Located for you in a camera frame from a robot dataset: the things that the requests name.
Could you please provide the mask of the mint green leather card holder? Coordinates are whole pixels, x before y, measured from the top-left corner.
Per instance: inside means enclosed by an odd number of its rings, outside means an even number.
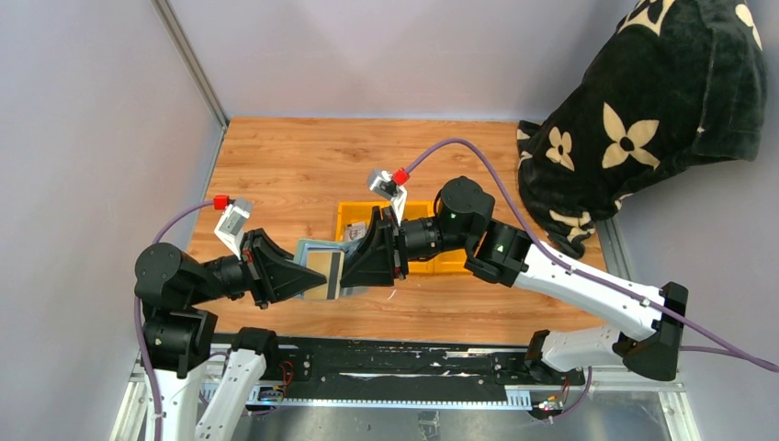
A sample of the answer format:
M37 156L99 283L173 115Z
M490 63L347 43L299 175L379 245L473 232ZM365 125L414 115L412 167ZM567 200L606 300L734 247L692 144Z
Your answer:
M324 284L301 291L298 298L302 300L338 300L362 292L362 288L344 288L341 282L345 259L354 253L357 245L358 241L298 240L293 261L325 277Z

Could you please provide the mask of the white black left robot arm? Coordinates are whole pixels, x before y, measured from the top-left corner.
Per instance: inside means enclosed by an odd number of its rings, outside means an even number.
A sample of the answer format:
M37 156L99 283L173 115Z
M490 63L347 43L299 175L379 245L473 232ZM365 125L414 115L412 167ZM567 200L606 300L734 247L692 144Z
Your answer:
M156 240L140 253L134 271L136 333L150 398L147 439L228 440L259 379L279 379L284 388L295 379L296 366L280 354L277 334L244 327L233 337L215 394L198 413L218 320L199 304L250 293L266 307L327 281L294 263L263 230L248 232L237 255L206 263Z

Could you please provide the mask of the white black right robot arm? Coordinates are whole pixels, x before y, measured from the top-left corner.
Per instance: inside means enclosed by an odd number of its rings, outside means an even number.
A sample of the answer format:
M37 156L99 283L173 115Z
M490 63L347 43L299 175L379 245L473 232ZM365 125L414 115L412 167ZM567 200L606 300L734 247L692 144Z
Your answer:
M412 261L463 251L474 277L532 290L602 319L575 332L533 334L522 371L536 383L559 381L578 368L623 366L647 379L676 378L687 289L660 288L609 275L560 253L547 243L492 217L495 200L475 181L448 181L430 217L403 219L394 208L373 208L367 234L344 260L340 284L389 287Z

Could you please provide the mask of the silver cards in bin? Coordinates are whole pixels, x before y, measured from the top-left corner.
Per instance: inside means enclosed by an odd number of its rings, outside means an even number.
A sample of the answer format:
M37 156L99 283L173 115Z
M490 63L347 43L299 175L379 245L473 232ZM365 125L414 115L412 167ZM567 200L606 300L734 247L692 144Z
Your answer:
M344 240L354 242L363 239L367 235L368 226L364 221L348 223L344 227Z

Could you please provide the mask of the yellow left plastic bin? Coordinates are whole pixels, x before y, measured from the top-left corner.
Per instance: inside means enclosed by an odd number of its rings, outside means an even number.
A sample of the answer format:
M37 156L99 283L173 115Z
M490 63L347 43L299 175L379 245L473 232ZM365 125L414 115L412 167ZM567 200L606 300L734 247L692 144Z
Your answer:
M363 238L367 233L373 207L373 202L340 202L336 216L335 240L351 242Z

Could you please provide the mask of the yellow middle plastic bin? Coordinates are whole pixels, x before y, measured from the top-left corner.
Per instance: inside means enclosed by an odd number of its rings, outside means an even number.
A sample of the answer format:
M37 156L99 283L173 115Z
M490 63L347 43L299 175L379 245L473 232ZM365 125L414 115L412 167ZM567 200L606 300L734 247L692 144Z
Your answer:
M403 218L405 220L416 220L419 218L431 217L433 215L433 204L430 201L409 201L405 205ZM393 233L393 262L395 265L396 278L406 278L411 276L432 276L434 274L434 261L406 261L407 272L402 273L401 257L399 252L399 239L397 233Z

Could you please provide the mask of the black floral blanket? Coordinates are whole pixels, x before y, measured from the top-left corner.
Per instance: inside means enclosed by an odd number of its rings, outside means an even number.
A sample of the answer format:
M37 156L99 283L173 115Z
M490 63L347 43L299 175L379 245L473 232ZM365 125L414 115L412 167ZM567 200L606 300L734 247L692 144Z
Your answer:
M744 1L639 1L581 83L517 127L518 190L565 254L599 221L687 169L757 157L768 100L762 41Z

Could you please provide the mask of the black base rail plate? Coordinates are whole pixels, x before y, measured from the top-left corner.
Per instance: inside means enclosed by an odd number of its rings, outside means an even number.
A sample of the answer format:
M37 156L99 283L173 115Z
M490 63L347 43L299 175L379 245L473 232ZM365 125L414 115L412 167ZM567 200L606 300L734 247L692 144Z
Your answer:
M585 370L535 370L526 348L280 336L277 361L251 386L250 411L282 406L531 411L541 393L582 387Z

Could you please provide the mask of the aluminium frame post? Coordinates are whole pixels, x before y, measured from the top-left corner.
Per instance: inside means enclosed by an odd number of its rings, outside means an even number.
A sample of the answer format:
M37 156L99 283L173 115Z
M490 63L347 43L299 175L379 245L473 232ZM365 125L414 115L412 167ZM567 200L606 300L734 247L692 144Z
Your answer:
M204 98L211 115L217 121L221 130L226 132L230 124L230 119L227 116L211 81L208 79L171 2L168 0L152 0L151 3L178 53L182 57L186 68L190 72L199 93Z

